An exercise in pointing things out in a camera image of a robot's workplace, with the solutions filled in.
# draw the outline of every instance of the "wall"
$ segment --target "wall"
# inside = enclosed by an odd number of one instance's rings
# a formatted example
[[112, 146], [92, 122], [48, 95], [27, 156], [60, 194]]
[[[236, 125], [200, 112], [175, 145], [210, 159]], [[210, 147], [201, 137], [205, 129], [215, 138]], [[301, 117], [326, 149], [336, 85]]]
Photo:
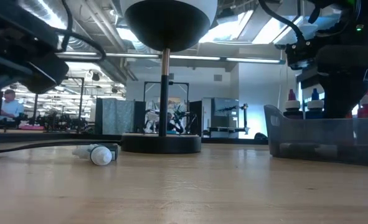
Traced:
[[[134, 74], [138, 77], [137, 82], [127, 82], [126, 99], [143, 100], [144, 81], [160, 82], [161, 69], [140, 69], [133, 68]], [[170, 73], [174, 73], [174, 82], [189, 83], [189, 101], [199, 101], [204, 97], [230, 97], [230, 73], [225, 72], [224, 68], [192, 68], [171, 67]], [[215, 82], [214, 75], [222, 75], [222, 82]], [[153, 86], [147, 93], [150, 97], [159, 97], [159, 85]], [[170, 97], [186, 97], [178, 86], [170, 86]]]
[[[273, 105], [284, 111], [289, 90], [296, 91], [295, 74], [286, 65], [241, 63], [239, 65], [239, 103], [248, 104], [247, 123], [249, 135], [240, 133], [240, 138], [254, 138], [258, 132], [267, 134], [264, 105]], [[243, 112], [239, 113], [239, 127], [243, 127]]]

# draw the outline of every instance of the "black round lamp base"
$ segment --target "black round lamp base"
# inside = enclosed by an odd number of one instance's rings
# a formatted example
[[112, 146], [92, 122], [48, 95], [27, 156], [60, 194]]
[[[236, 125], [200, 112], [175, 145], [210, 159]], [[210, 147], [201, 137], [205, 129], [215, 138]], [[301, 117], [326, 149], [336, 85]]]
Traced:
[[199, 136], [157, 134], [124, 134], [121, 137], [121, 150], [125, 152], [148, 154], [190, 154], [198, 153], [202, 148]]

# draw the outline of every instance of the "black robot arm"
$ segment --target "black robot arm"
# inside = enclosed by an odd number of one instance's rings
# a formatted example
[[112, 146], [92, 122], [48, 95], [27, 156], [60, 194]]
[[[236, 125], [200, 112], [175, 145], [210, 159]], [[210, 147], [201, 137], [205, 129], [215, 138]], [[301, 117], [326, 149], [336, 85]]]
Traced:
[[[268, 7], [265, 0], [259, 1], [262, 8]], [[304, 40], [299, 29], [293, 29], [297, 43], [277, 47], [285, 50], [292, 70], [317, 67], [319, 82], [325, 90], [324, 117], [344, 118], [368, 91], [368, 0], [307, 1], [315, 5], [310, 23], [328, 6], [342, 11], [339, 22], [331, 29], [317, 30], [309, 40]], [[295, 26], [275, 13], [269, 15]]]

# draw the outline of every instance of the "clear plastic container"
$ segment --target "clear plastic container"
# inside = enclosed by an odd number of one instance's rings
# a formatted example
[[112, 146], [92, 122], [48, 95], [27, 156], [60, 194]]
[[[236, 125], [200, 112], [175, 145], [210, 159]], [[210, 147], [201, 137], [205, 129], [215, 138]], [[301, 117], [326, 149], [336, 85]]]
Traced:
[[264, 106], [275, 157], [368, 164], [368, 119], [288, 119]]

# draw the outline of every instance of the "wooden table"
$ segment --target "wooden table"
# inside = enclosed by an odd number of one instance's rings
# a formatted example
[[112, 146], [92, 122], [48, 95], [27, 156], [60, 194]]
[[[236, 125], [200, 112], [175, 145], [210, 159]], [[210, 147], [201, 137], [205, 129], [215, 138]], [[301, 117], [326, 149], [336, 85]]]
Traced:
[[0, 224], [368, 223], [368, 167], [224, 144], [97, 167], [74, 148], [0, 154]]

